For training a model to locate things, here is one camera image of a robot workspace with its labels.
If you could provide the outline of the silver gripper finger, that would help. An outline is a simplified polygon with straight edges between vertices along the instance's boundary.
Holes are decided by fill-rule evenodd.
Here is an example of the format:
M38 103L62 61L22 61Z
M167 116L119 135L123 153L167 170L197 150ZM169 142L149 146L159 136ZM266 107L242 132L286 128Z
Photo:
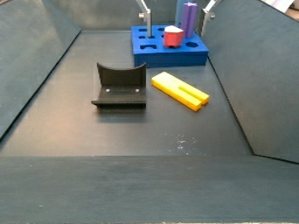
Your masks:
M153 37L153 12L145 0L135 0L141 8L139 17L146 21L147 37Z
M213 9L221 4L222 0L210 0L207 6L201 10L201 36L205 35L207 23L215 17Z

